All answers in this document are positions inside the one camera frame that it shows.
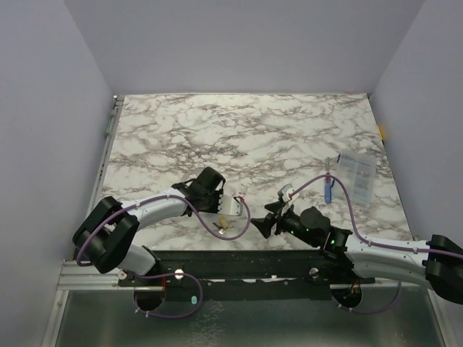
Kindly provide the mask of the yellow key tag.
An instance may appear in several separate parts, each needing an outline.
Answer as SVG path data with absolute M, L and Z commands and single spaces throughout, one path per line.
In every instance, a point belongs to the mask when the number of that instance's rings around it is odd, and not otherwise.
M 222 215 L 219 218 L 219 223 L 220 223 L 221 228 L 224 229 L 224 230 L 227 230 L 227 229 L 230 228 L 230 222 L 228 221 L 228 219 L 224 215 Z

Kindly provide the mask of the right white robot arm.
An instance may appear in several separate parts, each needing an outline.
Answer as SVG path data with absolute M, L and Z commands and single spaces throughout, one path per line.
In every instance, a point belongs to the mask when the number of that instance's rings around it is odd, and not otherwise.
M 446 236 L 432 235 L 429 241 L 387 241 L 358 237 L 352 231 L 331 225 L 316 207 L 300 214 L 281 202 L 266 205 L 263 218 L 251 224 L 269 238 L 289 233 L 319 249 L 335 262 L 332 273 L 337 281 L 358 278 L 386 278 L 413 283 L 435 291 L 442 299 L 462 303 L 462 248 Z

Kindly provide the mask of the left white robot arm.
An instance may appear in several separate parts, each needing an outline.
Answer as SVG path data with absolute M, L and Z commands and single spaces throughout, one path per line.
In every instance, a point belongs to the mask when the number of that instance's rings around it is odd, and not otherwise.
M 161 273 L 160 259 L 147 247 L 133 244 L 136 233 L 169 218 L 191 216 L 194 211 L 218 213 L 225 182 L 218 171 L 206 167 L 198 177 L 144 200 L 103 198 L 72 238 L 77 264 L 92 265 L 103 274 L 118 268 L 134 273 L 144 285 L 154 284 Z

